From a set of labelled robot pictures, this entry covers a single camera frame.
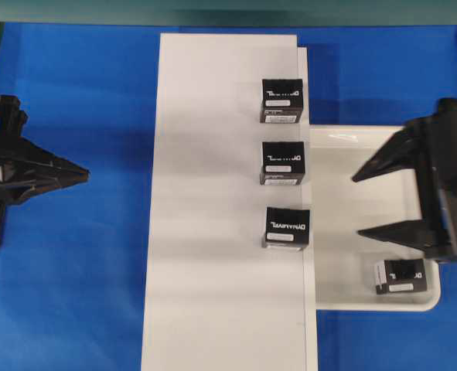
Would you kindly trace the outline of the opposite gripper finger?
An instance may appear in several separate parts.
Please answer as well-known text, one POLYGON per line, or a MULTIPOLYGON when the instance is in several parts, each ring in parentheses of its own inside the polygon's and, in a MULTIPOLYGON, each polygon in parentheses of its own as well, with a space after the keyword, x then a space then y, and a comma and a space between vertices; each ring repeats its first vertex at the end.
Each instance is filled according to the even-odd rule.
POLYGON ((85 183, 88 181, 88 178, 88 174, 83 174, 62 178, 37 179, 29 185, 24 185, 18 188, 19 194, 17 195, 17 203, 24 203, 33 197, 40 196, 48 192, 85 183))
POLYGON ((89 176, 89 171, 65 158, 58 157, 25 138, 19 138, 19 157, 34 165, 46 166, 71 172, 78 175, 89 176))

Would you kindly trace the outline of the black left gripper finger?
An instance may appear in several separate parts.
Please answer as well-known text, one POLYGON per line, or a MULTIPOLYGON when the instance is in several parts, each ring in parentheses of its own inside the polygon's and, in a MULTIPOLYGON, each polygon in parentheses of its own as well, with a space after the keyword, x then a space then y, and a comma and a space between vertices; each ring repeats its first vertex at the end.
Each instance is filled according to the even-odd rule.
POLYGON ((380 175, 414 168, 418 136, 409 128, 395 132, 351 178, 361 182, 380 175))
POLYGON ((425 254, 428 247, 428 225, 423 220, 406 220, 357 230, 357 234, 372 240, 395 243, 425 254))

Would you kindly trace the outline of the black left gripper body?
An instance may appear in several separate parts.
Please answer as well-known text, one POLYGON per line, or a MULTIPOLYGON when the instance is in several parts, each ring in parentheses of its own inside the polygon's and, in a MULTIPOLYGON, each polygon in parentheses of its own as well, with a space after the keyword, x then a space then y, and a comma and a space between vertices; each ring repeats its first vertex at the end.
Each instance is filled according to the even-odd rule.
POLYGON ((428 259, 457 260, 457 99, 442 98, 429 117, 408 125, 421 218, 409 228, 428 259))

